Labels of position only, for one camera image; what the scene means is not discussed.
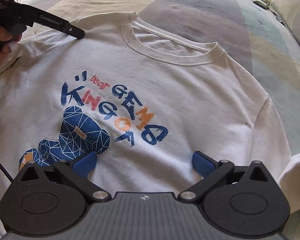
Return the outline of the person's left hand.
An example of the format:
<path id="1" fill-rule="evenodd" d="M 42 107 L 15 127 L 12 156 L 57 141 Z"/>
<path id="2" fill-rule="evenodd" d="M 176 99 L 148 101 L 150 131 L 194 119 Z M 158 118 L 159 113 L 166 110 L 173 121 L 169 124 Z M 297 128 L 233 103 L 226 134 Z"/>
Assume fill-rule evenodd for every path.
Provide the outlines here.
<path id="1" fill-rule="evenodd" d="M 7 30 L 0 26 L 0 41 L 9 41 L 11 38 L 11 33 L 9 33 Z M 10 56 L 11 51 L 12 50 L 10 46 L 7 44 L 2 48 L 2 50 L 0 51 L 0 65 L 6 60 L 8 56 Z"/>

